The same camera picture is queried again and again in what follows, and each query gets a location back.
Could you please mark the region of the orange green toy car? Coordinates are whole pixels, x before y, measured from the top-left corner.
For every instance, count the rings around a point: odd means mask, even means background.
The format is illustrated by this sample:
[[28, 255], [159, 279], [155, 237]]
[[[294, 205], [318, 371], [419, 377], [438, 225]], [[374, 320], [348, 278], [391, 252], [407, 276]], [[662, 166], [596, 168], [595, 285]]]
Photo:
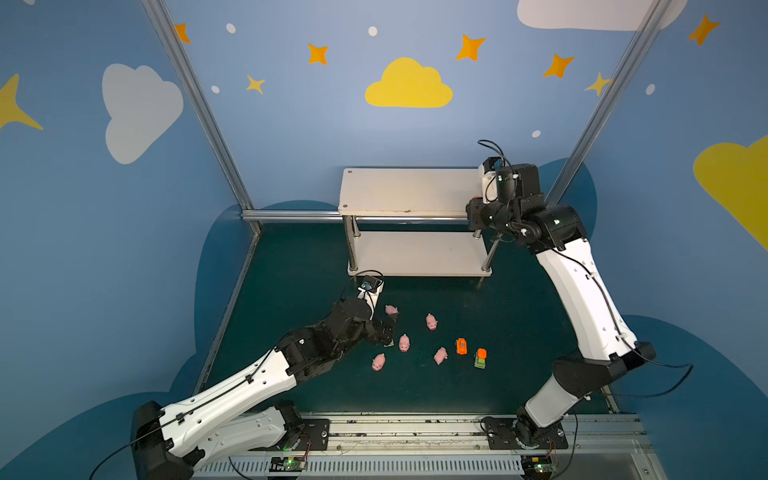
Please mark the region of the orange green toy car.
[[474, 367], [484, 370], [487, 364], [487, 351], [484, 348], [478, 348], [474, 356]]

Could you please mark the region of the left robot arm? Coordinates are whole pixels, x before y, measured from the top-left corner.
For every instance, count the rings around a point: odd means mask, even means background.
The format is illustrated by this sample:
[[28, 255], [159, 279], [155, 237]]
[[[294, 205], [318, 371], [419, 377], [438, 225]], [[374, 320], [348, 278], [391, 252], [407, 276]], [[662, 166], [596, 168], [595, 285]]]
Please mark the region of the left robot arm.
[[290, 402], [256, 406], [332, 369], [363, 341], [395, 342], [399, 312], [376, 317], [376, 298], [336, 302], [317, 323], [296, 329], [243, 370], [185, 400], [150, 401], [133, 415], [130, 446], [140, 479], [189, 479], [202, 467], [251, 449], [293, 445], [304, 422]]

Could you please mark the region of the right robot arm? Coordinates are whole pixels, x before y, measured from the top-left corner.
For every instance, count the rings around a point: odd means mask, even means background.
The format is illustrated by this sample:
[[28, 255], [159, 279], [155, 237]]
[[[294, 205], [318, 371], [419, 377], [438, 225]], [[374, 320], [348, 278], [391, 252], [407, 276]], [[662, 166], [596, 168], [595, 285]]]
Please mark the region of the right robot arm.
[[515, 202], [471, 199], [470, 227], [509, 234], [544, 268], [571, 321], [578, 349], [559, 357], [552, 374], [517, 412], [514, 437], [525, 448], [544, 442], [565, 413], [656, 356], [621, 318], [594, 263], [586, 229], [571, 206], [540, 205], [524, 211]]

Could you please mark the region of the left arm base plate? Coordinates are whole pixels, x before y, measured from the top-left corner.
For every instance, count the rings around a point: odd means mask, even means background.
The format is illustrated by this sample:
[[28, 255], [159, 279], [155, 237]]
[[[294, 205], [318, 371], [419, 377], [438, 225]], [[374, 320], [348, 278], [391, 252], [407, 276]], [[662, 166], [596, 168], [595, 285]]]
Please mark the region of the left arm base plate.
[[330, 420], [327, 418], [303, 419], [303, 424], [292, 424], [276, 444], [265, 447], [266, 451], [326, 451], [330, 437]]

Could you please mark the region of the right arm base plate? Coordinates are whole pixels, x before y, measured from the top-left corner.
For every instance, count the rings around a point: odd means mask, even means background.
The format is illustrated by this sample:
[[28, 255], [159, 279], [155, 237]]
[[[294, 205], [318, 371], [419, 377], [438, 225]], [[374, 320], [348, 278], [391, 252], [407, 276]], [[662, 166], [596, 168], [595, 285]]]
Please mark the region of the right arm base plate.
[[480, 420], [491, 450], [513, 449], [567, 449], [569, 447], [560, 422], [549, 427], [538, 427], [526, 417], [502, 418], [486, 416]]

